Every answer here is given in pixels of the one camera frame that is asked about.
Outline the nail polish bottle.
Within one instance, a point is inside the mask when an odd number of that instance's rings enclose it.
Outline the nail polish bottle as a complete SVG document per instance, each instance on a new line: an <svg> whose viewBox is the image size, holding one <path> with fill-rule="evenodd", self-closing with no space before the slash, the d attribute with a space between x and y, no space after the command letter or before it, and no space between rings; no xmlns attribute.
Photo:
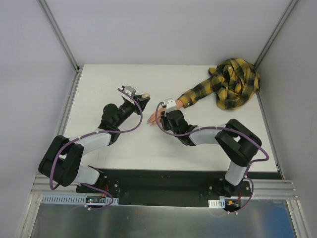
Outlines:
<svg viewBox="0 0 317 238"><path fill-rule="evenodd" d="M142 98L148 98L150 95L149 95L149 93L144 93L143 95L142 95Z"/></svg>

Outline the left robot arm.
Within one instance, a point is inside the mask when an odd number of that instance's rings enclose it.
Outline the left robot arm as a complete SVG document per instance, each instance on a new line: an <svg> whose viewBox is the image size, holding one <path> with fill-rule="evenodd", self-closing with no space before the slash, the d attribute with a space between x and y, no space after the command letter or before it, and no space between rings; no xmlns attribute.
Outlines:
<svg viewBox="0 0 317 238"><path fill-rule="evenodd" d="M124 93L121 106L107 104L103 108L100 125L96 130L77 138L56 136L41 160L38 170L50 179L50 188L67 187L72 183L87 184L88 188L99 193L104 189L103 175L90 166L81 166L82 157L102 147L114 144L120 134L134 131L143 120L143 110L150 100L147 93L129 96ZM133 114L140 116L138 124L128 130L119 127Z"/></svg>

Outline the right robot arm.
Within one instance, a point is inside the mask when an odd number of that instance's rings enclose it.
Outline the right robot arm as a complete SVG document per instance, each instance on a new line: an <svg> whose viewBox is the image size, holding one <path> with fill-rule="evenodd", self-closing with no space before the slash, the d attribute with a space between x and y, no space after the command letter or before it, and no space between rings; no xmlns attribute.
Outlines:
<svg viewBox="0 0 317 238"><path fill-rule="evenodd" d="M230 159L229 168L222 179L213 186L215 193L231 197L241 189L241 182L252 158L257 154L262 141L236 119L230 119L223 129L202 129L188 124L180 110L160 114L164 131L186 146L201 144L219 145Z"/></svg>

